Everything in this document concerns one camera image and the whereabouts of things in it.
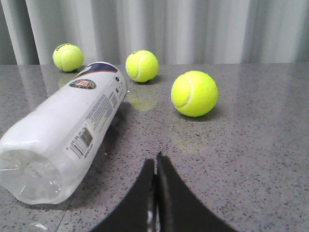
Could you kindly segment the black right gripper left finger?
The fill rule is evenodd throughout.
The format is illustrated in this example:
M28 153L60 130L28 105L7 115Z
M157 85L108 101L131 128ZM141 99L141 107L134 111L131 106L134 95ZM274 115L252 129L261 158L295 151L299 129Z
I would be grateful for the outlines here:
M147 159L136 182L119 205L92 231L155 231L155 162Z

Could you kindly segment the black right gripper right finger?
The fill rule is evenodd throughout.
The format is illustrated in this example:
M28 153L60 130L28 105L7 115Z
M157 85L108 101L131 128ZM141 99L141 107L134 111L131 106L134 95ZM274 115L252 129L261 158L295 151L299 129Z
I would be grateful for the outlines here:
M161 232L234 232L183 182L169 157L157 157L157 205Z

